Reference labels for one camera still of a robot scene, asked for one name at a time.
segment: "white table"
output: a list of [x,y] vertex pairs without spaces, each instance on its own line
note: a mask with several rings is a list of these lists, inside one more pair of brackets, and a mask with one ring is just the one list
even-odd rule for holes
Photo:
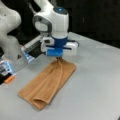
[[39,111],[17,95],[52,61],[41,55],[19,71],[8,86],[0,87],[0,120],[118,120],[120,49],[74,33],[69,38],[80,42],[78,55],[65,57],[77,70],[52,103]]

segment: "brown cloth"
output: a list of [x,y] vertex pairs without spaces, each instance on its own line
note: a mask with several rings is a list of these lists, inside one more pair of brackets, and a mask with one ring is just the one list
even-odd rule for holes
[[62,58],[54,60],[20,92],[19,96],[38,109],[48,105],[65,84],[76,66]]

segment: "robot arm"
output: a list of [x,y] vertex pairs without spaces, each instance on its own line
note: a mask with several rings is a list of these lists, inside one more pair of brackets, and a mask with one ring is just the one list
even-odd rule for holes
[[9,61],[13,72],[17,72],[27,64],[18,40],[13,36],[7,35],[17,28],[20,23],[20,15],[6,7],[0,0],[0,47],[4,51],[4,60]]
[[48,11],[53,8],[48,0],[34,0],[36,4],[41,8],[41,11]]
[[53,7],[48,0],[34,0],[42,9],[33,18],[35,28],[41,33],[49,33],[43,38],[41,51],[48,56],[61,57],[64,54],[75,55],[78,43],[68,42],[69,16],[62,7]]

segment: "folded cloth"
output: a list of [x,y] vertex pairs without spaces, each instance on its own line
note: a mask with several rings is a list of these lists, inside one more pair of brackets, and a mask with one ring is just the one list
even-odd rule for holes
[[28,83],[19,92],[19,96],[38,109],[43,109],[51,102],[75,69],[76,66],[73,63],[62,58],[56,59]]

